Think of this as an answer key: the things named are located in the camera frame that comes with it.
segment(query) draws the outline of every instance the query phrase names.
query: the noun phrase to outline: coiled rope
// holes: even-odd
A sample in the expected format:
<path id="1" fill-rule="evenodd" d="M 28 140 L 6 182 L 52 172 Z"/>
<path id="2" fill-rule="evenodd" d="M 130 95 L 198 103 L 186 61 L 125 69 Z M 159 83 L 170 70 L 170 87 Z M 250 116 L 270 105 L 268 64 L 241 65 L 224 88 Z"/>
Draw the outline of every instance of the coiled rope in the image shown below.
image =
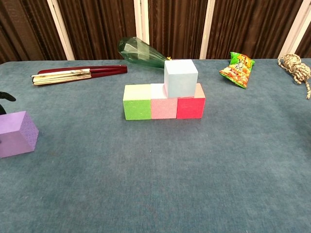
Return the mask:
<path id="1" fill-rule="evenodd" d="M 311 71 L 306 64 L 301 63 L 300 57 L 296 54 L 285 54 L 279 58 L 278 65 L 285 69 L 287 72 L 290 72 L 290 74 L 293 75 L 294 80 L 297 84 L 300 85 L 302 82 L 306 84 L 306 99 L 310 99 L 311 90 L 308 79 L 311 77 Z"/>

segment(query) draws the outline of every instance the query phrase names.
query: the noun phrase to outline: snack bag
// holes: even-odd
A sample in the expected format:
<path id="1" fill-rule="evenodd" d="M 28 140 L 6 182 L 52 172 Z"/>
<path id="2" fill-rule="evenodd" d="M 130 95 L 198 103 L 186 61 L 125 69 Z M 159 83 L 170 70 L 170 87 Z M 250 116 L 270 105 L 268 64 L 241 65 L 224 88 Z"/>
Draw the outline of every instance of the snack bag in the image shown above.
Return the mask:
<path id="1" fill-rule="evenodd" d="M 231 52 L 230 54 L 230 65 L 225 69 L 220 70 L 219 73 L 234 82 L 236 85 L 246 89 L 255 61 L 251 60 L 248 56 L 237 52 Z"/>

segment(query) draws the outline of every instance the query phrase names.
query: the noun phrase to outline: tabletop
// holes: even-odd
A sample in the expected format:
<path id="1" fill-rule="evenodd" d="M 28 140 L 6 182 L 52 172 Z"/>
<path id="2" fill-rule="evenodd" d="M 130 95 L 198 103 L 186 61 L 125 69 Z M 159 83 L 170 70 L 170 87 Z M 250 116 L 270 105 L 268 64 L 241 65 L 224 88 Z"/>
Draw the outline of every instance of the tabletop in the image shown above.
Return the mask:
<path id="1" fill-rule="evenodd" d="M 160 68 L 108 61 L 0 66 L 8 113 L 39 129 L 34 152 L 0 159 L 0 232 L 308 232 L 311 100 L 304 84 L 257 59 L 247 89 L 194 60 L 202 119 L 126 121 L 126 84 L 162 83 Z M 303 59 L 311 65 L 311 59 Z M 32 86 L 39 70 L 128 65 L 128 73 Z"/>

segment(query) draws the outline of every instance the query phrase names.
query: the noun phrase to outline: cube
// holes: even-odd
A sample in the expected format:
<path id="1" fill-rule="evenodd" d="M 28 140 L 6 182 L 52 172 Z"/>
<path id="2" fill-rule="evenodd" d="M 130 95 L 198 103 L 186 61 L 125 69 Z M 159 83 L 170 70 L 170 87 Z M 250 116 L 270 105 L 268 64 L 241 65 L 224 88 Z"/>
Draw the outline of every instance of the cube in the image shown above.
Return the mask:
<path id="1" fill-rule="evenodd" d="M 123 106 L 126 120 L 151 119 L 151 85 L 126 85 Z"/>
<path id="2" fill-rule="evenodd" d="M 177 98 L 167 98 L 163 83 L 151 84 L 151 119 L 172 119 L 177 114 Z"/>
<path id="3" fill-rule="evenodd" d="M 164 64 L 164 84 L 168 98 L 194 97 L 198 70 L 192 60 L 169 60 Z"/>
<path id="4" fill-rule="evenodd" d="M 194 97 L 178 98 L 177 119 L 202 118 L 205 95 L 200 83 L 197 83 Z"/>
<path id="5" fill-rule="evenodd" d="M 27 112 L 0 116 L 0 157 L 23 154 L 35 150 L 39 130 Z"/>

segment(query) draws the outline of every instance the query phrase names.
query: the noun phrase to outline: light blue cube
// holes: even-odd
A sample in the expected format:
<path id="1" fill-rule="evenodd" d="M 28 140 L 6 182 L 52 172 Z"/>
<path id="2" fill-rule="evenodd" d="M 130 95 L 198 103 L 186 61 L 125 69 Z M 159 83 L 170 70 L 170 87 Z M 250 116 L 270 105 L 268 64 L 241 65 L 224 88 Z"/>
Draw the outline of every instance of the light blue cube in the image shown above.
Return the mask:
<path id="1" fill-rule="evenodd" d="M 168 98 L 194 97 L 198 70 L 192 60 L 169 60 L 164 64 L 164 85 Z"/>

